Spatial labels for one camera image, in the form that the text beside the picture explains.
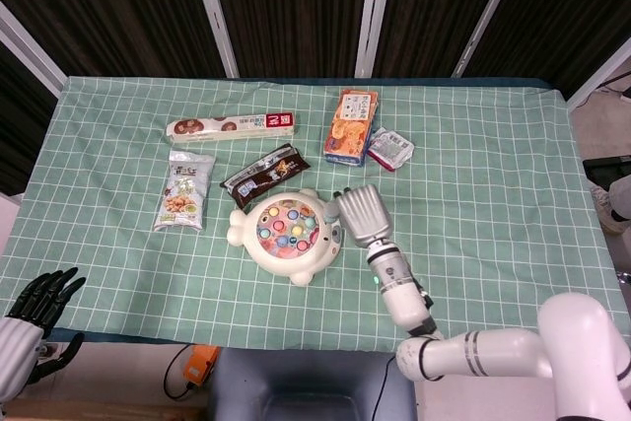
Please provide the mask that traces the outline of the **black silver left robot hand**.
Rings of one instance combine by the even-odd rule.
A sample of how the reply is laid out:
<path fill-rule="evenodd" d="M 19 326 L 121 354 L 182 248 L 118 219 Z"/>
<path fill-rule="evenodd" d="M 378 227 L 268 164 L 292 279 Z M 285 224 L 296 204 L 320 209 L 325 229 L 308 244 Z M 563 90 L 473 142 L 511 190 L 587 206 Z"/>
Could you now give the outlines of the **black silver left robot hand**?
<path fill-rule="evenodd" d="M 75 358 L 85 340 L 76 333 L 58 358 L 41 363 L 38 358 L 52 329 L 72 298 L 86 282 L 78 269 L 43 273 L 19 294 L 1 318 L 1 402 L 16 398 L 25 386 L 33 385 L 64 369 Z"/>

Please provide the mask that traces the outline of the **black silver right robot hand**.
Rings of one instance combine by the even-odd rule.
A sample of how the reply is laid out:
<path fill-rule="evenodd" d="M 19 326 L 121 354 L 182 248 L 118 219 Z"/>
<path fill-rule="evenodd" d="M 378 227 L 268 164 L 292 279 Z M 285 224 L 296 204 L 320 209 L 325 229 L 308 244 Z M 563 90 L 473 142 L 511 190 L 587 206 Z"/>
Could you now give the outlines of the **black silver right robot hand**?
<path fill-rule="evenodd" d="M 336 191 L 333 202 L 338 209 L 340 222 L 356 246 L 368 248 L 391 236 L 391 217 L 373 184 Z"/>

